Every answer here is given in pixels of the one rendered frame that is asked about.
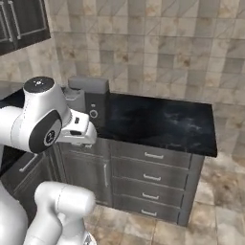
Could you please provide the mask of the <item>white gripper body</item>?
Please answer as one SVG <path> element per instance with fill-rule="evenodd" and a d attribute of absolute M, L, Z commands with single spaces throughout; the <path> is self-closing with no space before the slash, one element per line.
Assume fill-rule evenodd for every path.
<path fill-rule="evenodd" d="M 88 124 L 69 124 L 61 129 L 57 140 L 60 143 L 70 143 L 74 145 L 93 145 L 97 140 L 95 126 Z"/>

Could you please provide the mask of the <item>grey stand mixer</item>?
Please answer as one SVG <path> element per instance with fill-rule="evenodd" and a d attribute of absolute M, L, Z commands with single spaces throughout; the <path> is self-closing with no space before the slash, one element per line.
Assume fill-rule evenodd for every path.
<path fill-rule="evenodd" d="M 88 114 L 97 129 L 105 126 L 109 114 L 108 79 L 71 76 L 62 91 L 70 108 Z"/>

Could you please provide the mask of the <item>dark grey short drawer front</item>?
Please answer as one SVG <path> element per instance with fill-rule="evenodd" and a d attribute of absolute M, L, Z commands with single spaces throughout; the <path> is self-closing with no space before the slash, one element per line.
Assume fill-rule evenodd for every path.
<path fill-rule="evenodd" d="M 109 143 L 106 139 L 102 138 L 97 138 L 96 143 L 91 148 L 75 147 L 68 143 L 60 143 L 59 147 L 62 152 L 90 154 L 101 157 L 107 156 L 109 153 Z"/>

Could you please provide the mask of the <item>dark grey base cupboard door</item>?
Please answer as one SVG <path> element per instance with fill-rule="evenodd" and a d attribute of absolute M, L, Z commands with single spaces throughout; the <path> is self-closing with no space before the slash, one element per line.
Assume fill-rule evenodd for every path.
<path fill-rule="evenodd" d="M 104 185 L 103 164 L 107 164 L 108 187 Z M 69 184 L 89 189 L 95 193 L 96 202 L 107 207 L 112 206 L 110 162 L 102 157 L 65 153 L 63 165 Z"/>

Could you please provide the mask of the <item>dark grey corner cupboard front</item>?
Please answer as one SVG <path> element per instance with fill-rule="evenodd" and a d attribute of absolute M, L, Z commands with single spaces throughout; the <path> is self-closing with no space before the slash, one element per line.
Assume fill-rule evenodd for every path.
<path fill-rule="evenodd" d="M 34 155 L 25 153 L 1 176 L 6 190 L 26 211 L 29 223 L 32 223 L 36 214 L 35 189 L 42 182 L 54 179 L 50 170 L 50 159 L 46 153 L 38 154 L 36 162 L 27 171 L 19 172 L 19 169 L 25 166 Z"/>

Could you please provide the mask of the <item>dark narrow wall cupboard door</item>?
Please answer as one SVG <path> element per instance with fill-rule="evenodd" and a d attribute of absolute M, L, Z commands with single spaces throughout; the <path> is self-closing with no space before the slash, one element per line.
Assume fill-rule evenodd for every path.
<path fill-rule="evenodd" d="M 7 6 L 6 6 L 7 0 L 0 0 L 0 1 L 4 1 L 5 8 L 7 11 Z M 1 8 L 0 8 L 0 56 L 5 55 L 7 53 L 10 53 L 15 49 L 15 43 L 14 43 L 13 36 L 12 36 L 13 43 L 11 43 L 8 40 L 7 34 L 8 33 L 6 32 L 6 25 L 5 25 L 5 21 L 3 18 L 3 13 L 2 13 Z"/>

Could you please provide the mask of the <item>dark wide wall cupboard door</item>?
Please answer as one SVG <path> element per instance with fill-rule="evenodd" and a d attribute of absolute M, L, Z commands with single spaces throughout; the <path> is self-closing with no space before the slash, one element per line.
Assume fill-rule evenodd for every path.
<path fill-rule="evenodd" d="M 17 39 L 11 6 L 7 0 L 7 10 L 17 49 L 31 46 L 51 37 L 44 0 L 12 0 L 12 2 L 22 36 L 20 40 Z"/>

